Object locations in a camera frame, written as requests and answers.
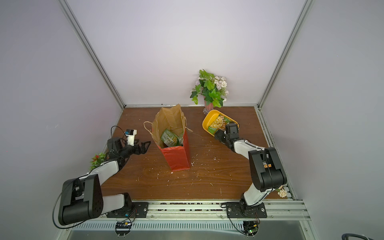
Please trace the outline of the red brown paper bag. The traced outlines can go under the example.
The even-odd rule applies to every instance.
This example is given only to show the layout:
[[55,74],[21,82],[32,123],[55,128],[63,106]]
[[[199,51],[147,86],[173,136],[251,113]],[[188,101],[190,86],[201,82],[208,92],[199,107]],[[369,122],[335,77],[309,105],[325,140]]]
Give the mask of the red brown paper bag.
[[190,169],[187,119],[180,105],[161,108],[152,122],[145,121],[143,125],[173,172]]

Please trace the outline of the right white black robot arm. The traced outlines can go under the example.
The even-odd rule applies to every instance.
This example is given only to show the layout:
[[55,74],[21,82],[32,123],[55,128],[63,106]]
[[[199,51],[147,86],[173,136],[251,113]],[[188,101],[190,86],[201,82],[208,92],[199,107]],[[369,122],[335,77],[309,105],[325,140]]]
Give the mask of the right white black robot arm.
[[249,160],[252,184],[241,197],[241,205],[258,206],[273,191],[288,181],[277,150],[264,148],[240,138],[238,125],[231,122],[215,132],[215,139]]

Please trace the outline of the green condiment packets pile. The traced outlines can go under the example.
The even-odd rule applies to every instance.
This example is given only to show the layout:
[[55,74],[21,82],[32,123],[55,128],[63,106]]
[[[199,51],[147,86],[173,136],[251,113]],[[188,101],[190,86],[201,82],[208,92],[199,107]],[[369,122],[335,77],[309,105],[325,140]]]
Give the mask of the green condiment packets pile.
[[229,124],[232,120],[225,117],[224,115],[218,115],[215,120],[208,126],[208,132],[212,135],[215,135],[215,133],[218,130],[221,130],[223,132],[226,131],[226,125]]

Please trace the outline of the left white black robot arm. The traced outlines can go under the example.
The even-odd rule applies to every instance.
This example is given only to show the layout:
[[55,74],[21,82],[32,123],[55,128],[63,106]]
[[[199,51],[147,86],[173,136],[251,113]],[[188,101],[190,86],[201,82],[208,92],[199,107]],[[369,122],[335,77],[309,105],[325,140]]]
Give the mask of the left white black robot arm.
[[105,215],[108,218],[123,218],[121,228],[130,228],[139,218],[146,218],[149,204],[133,202],[129,193],[104,196],[102,185],[126,165],[132,155],[145,154],[150,141],[129,142],[122,138],[107,141],[108,152],[94,157],[96,166],[89,173],[65,181],[53,211],[52,221],[58,229],[74,228],[85,221]]

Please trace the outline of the yellow plastic tray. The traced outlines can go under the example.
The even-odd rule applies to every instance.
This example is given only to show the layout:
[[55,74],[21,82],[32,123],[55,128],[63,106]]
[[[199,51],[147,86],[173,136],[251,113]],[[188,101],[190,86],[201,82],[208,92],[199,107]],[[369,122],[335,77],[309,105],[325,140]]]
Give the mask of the yellow plastic tray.
[[205,117],[205,119],[203,120],[203,123],[202,123],[202,127],[203,129],[208,132],[208,126],[215,120],[215,118],[218,116],[218,115],[224,115],[225,117],[229,118],[230,120],[232,120],[231,122],[235,122],[236,124],[238,124],[237,121],[233,120],[232,118],[228,117],[227,115],[221,113],[220,111],[218,110],[211,110]]

